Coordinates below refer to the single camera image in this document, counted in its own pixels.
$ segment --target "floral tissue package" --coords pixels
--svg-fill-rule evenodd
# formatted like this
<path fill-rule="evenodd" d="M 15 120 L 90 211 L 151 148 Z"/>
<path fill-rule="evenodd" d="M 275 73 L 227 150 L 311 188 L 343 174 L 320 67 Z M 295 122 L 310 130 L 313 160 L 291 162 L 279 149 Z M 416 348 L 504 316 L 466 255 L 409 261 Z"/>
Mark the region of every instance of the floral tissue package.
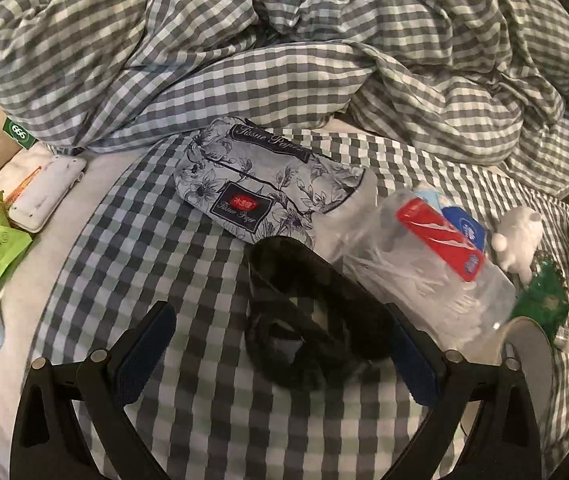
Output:
<path fill-rule="evenodd" d="M 284 235 L 310 248 L 312 215 L 350 208 L 365 174 L 229 117 L 200 131 L 174 172 L 178 194 L 238 238 Z"/>

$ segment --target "bed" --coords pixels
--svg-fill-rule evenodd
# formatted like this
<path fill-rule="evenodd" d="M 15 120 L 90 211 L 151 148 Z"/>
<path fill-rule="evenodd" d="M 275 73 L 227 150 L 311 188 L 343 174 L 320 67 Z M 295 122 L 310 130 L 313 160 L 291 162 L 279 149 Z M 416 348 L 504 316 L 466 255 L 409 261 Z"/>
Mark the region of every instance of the bed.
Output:
<path fill-rule="evenodd" d="M 118 0 L 110 14 L 111 1 L 0 0 L 3 110 L 50 148 L 95 157 L 2 295 L 0 478 L 8 478 L 26 363 L 40 355 L 71 362 L 113 344 L 155 300 L 176 307 L 178 334 L 128 414 L 172 478 L 379 478 L 422 409 L 391 365 L 371 384 L 296 402 L 254 374 L 242 342 L 244 245 L 178 198 L 173 168 L 211 119 L 249 116 L 372 168 L 380 197 L 427 181 L 490 229 L 512 206 L 535 208 L 543 248 L 569 284 L 569 205 L 561 202 L 569 195 L 569 49 L 546 51 L 550 31 L 569 41 L 569 17 L 554 0 L 472 9 L 498 16 L 491 23 L 500 41 L 479 44 L 494 49 L 505 78 L 524 82 L 507 88 L 484 57 L 455 49 L 471 14 L 440 23 L 426 12 L 427 2 L 441 18 L 456 15 L 447 0 L 331 0 L 328 9 L 318 0 Z M 228 10 L 216 16 L 214 8 Z M 88 9 L 100 12 L 89 17 Z M 532 32 L 520 11 L 549 30 Z M 355 27 L 363 16 L 372 31 Z M 447 23 L 444 44 L 438 27 Z M 422 45 L 407 39 L 420 34 Z M 523 45 L 533 46 L 524 54 Z M 516 54 L 525 61 L 511 63 Z M 356 126 L 329 121 L 340 112 Z M 554 357 L 547 474 L 569 450 L 569 354 Z M 79 416 L 99 467 L 113 476 L 82 408 Z M 463 442 L 459 432 L 441 474 Z"/>

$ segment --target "white power bank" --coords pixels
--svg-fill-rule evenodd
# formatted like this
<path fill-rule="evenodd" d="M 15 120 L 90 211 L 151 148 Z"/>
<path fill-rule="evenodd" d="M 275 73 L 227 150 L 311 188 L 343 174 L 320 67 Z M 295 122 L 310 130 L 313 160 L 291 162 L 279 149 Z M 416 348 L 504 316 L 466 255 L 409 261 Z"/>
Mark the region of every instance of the white power bank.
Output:
<path fill-rule="evenodd" d="M 25 231 L 40 232 L 73 185 L 82 180 L 85 166 L 87 161 L 77 156 L 54 156 L 11 206 L 9 219 Z"/>

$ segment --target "gingham fabric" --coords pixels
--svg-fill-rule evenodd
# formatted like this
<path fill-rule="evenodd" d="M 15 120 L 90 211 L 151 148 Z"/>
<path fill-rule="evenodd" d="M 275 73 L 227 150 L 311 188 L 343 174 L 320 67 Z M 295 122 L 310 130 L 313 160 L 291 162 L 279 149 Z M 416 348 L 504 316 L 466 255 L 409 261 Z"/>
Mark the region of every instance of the gingham fabric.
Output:
<path fill-rule="evenodd" d="M 490 230 L 514 206 L 536 209 L 545 226 L 541 248 L 558 261 L 569 289 L 565 203 L 379 136 L 276 132 L 338 162 L 371 168 L 380 196 L 426 181 Z M 245 244 L 176 191 L 174 171 L 189 141 L 178 134 L 159 142 L 98 206 L 52 292 L 31 358 L 82 360 L 166 300 L 178 313 L 176 335 L 127 413 L 172 479 L 380 478 L 417 430 L 421 408 L 391 362 L 344 389 L 311 395 L 292 395 L 254 372 L 243 336 Z M 555 351 L 554 362 L 543 434 L 547 471 L 569 449 L 569 354 Z M 115 478 L 82 405 L 79 415 L 100 469 Z M 462 445 L 458 432 L 441 474 Z"/>
<path fill-rule="evenodd" d="M 556 0 L 0 0 L 0 104 L 39 139 L 150 145 L 220 115 L 364 129 L 569 192 Z"/>

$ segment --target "white plush toy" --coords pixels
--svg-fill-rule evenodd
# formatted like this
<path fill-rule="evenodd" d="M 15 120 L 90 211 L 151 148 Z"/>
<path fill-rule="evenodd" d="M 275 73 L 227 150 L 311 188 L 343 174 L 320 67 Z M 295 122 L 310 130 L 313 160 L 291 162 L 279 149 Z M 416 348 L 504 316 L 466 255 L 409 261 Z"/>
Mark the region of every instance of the white plush toy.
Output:
<path fill-rule="evenodd" d="M 543 219 L 528 207 L 514 207 L 500 219 L 498 232 L 491 246 L 498 253 L 498 263 L 504 272 L 517 272 L 523 285 L 532 278 L 531 262 L 543 238 Z"/>

